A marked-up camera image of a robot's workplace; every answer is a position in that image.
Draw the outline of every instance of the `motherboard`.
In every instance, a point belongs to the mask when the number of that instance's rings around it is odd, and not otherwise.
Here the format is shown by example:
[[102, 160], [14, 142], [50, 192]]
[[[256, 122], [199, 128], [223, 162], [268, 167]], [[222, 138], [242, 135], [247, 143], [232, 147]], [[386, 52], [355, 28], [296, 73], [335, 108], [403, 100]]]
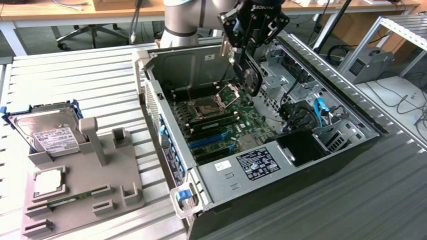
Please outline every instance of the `motherboard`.
[[170, 101], [171, 109], [199, 165], [264, 144], [276, 132], [255, 109], [243, 90], [227, 83], [216, 94], [184, 101]]

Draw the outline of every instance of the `gray equipment box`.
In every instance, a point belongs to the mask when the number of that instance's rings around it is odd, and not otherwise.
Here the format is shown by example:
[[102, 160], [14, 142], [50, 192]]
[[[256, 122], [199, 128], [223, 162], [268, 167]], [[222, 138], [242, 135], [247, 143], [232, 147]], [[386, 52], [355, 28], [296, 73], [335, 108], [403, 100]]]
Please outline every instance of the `gray equipment box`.
[[[354, 51], [347, 53], [346, 58], [348, 58], [351, 54], [354, 54]], [[351, 68], [343, 76], [352, 84], [374, 81], [394, 60], [395, 56], [391, 52], [383, 51], [379, 47], [366, 48], [359, 53]]]

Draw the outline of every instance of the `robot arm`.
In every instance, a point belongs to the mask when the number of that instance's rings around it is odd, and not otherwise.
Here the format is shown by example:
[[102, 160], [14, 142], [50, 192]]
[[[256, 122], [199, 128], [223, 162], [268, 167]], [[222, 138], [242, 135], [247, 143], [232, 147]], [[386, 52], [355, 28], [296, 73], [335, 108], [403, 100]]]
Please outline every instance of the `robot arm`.
[[160, 47], [196, 45], [198, 28], [223, 29], [218, 16], [232, 10], [235, 5], [235, 0], [164, 0]]
[[282, 12], [286, 0], [164, 0], [162, 48], [198, 44], [198, 27], [223, 29], [222, 55], [248, 94], [256, 96], [263, 76], [254, 56], [290, 22]]

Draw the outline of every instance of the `office chair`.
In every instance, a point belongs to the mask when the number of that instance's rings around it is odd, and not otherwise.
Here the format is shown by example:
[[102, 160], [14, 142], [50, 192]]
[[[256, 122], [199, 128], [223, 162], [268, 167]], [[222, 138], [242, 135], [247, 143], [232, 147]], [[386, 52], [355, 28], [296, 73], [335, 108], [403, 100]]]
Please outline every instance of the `office chair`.
[[[87, 32], [91, 32], [91, 35], [92, 35], [92, 48], [96, 49], [96, 40], [95, 40], [95, 37], [98, 36], [96, 32], [100, 31], [103, 33], [107, 33], [110, 35], [114, 35], [119, 38], [123, 38], [126, 39], [127, 41], [127, 44], [130, 44], [130, 38], [127, 35], [119, 33], [119, 32], [115, 32], [107, 28], [104, 28], [103, 26], [106, 26], [108, 24], [90, 24], [84, 27], [79, 27], [79, 25], [74, 25], [74, 31], [71, 33], [68, 33], [67, 35], [62, 36], [60, 38], [56, 39], [56, 42], [58, 42], [58, 47], [59, 49], [62, 50], [66, 50], [67, 49], [67, 44], [63, 42], [71, 38], [74, 38], [75, 36], [83, 34], [83, 33], [87, 33]], [[118, 30], [119, 27], [118, 27], [118, 24], [116, 23], [112, 23], [112, 29], [114, 30]]]

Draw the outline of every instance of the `green circuit board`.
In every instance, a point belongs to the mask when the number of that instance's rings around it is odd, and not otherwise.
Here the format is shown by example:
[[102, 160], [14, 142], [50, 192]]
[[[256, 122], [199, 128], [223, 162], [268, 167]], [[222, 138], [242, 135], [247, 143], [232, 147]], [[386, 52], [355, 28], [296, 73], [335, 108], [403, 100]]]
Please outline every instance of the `green circuit board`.
[[[266, 139], [276, 134], [263, 121], [255, 107], [250, 105], [243, 91], [226, 86], [218, 95], [220, 100], [215, 95], [211, 95], [188, 101], [171, 102], [178, 125], [195, 160], [200, 165], [262, 145]], [[208, 119], [215, 120], [198, 125], [199, 122]], [[224, 134], [222, 140], [192, 147], [194, 143], [215, 138], [222, 134]]]

